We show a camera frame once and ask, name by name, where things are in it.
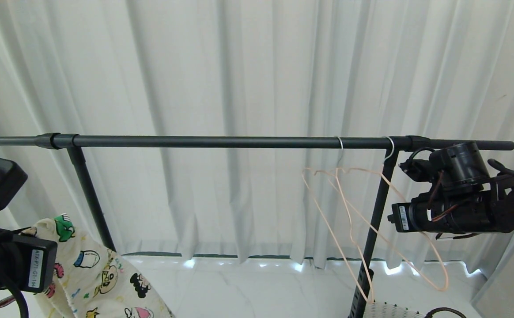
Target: cartoon print fabric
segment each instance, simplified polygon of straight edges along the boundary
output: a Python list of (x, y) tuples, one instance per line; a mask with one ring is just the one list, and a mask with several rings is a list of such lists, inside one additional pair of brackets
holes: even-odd
[(68, 215), (43, 219), (20, 235), (59, 244), (53, 282), (35, 295), (47, 318), (174, 318), (132, 264), (73, 226)]

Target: green cartoon print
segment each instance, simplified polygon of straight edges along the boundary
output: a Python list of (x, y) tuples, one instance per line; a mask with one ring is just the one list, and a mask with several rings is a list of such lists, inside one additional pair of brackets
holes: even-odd
[(59, 242), (66, 242), (69, 238), (75, 237), (75, 227), (68, 215), (59, 215), (55, 220)]

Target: curtain fold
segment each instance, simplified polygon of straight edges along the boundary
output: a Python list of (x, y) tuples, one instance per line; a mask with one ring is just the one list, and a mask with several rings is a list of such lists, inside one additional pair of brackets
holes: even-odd
[[(0, 2), (0, 135), (390, 136), (514, 141), (514, 1)], [(384, 151), (85, 149), (121, 253), (340, 257), (304, 167), (380, 170)], [(69, 213), (98, 238), (65, 151), (1, 147), (30, 179), (0, 225)], [(401, 154), (404, 161), (407, 154)], [(514, 168), (514, 151), (483, 151)], [(305, 173), (346, 256), (344, 205)], [(342, 177), (370, 219), (378, 177)], [(429, 185), (400, 170), (408, 199)], [(390, 204), (399, 199), (389, 194)], [(354, 217), (362, 246), (368, 227)], [(416, 264), (418, 234), (382, 233)], [(511, 234), (438, 242), (492, 271)], [(397, 266), (379, 240), (374, 257)]]

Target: vertical pole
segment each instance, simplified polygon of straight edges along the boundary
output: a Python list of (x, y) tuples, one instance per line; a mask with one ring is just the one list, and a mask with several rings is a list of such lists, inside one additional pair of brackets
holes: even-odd
[[(389, 181), (392, 178), (394, 167), (397, 164), (398, 153), (400, 151), (392, 151), (388, 149), (386, 151), (385, 157), (390, 157), (384, 162), (382, 167), (382, 175), (384, 175)], [(389, 193), (389, 185), (381, 178), (381, 181), (378, 184), (377, 198), (374, 201), (374, 209), (373, 216), (370, 218), (371, 225), (378, 230), (378, 227), (381, 225), (382, 214), (385, 210), (386, 197)], [(372, 228), (369, 228), (369, 234), (367, 234), (367, 241), (365, 243), (365, 248), (363, 250), (363, 257), (365, 258), (365, 263), (367, 267), (370, 265), (370, 260), (373, 257), (374, 244), (377, 241), (377, 233)], [(359, 270), (358, 282), (362, 287), (368, 286), (367, 280), (367, 269), (361, 264), (361, 269)], [(366, 295), (369, 294), (368, 288), (364, 288), (363, 291)], [(359, 288), (355, 288), (355, 293), (353, 295), (353, 302), (351, 304), (351, 310), (348, 318), (362, 318), (365, 312), (365, 308), (367, 306), (366, 301), (363, 296), (361, 296), (361, 292)]]
[(100, 234), (100, 239), (106, 247), (112, 251), (116, 251), (112, 236), (110, 235), (110, 230), (108, 229), (108, 224), (106, 223), (106, 219), (104, 219), (102, 207), (100, 207), (100, 202), (96, 196), (96, 190), (94, 189), (92, 179), (90, 178), (88, 167), (86, 166), (84, 153), (80, 147), (68, 147), (67, 151), (69, 153), (69, 157), (71, 157), (71, 162), (75, 167), (77, 177), (79, 178), (79, 182), (82, 187), (82, 192), (86, 197), (90, 213), (92, 213), (94, 223), (96, 224), (96, 228)]

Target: hanger hook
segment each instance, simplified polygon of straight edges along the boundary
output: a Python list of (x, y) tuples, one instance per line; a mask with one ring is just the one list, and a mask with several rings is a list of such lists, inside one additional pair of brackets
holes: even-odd
[(383, 136), (384, 138), (387, 138), (390, 140), (390, 143), (393, 145), (393, 148), (392, 150), (390, 151), (390, 155), (387, 155), (383, 160), (382, 160), (382, 164), (385, 164), (385, 161), (392, 157), (394, 155), (394, 140), (391, 138), (391, 137), (388, 137), (388, 136)]
[(344, 142), (341, 140), (341, 138), (339, 136), (334, 136), (334, 137), (336, 137), (340, 141), (340, 145), (341, 145), (340, 158), (337, 160), (337, 165), (336, 165), (336, 167), (339, 167), (340, 161), (344, 157)]

